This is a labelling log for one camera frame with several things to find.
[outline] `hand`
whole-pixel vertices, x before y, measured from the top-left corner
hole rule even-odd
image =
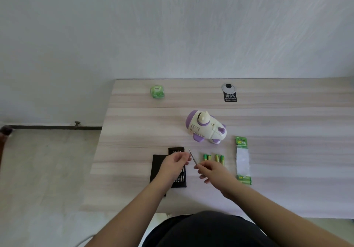
[[[205,160],[194,166],[198,169],[200,179],[207,178],[204,182],[211,183],[227,199],[231,199],[231,190],[239,181],[219,162]]]
[[[157,173],[157,178],[168,189],[171,188],[173,182],[177,179],[184,165],[188,165],[192,158],[187,152],[175,152],[167,157],[161,164]]]

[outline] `green rubik's cube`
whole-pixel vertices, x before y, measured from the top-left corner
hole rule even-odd
[[[162,85],[155,85],[150,88],[150,94],[155,99],[162,99],[165,97],[164,87]]]

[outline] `light wood grain tabletop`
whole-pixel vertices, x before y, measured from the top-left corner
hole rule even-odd
[[[236,87],[225,102],[221,86]],[[163,85],[164,99],[150,87]],[[226,125],[215,145],[185,127],[194,110]],[[236,174],[235,136],[248,139],[252,188],[304,217],[354,218],[354,88],[350,79],[117,80],[85,185],[83,210],[120,211],[148,183],[153,154],[168,147],[225,156]],[[244,215],[187,166],[187,188],[167,192],[157,212],[214,209]]]

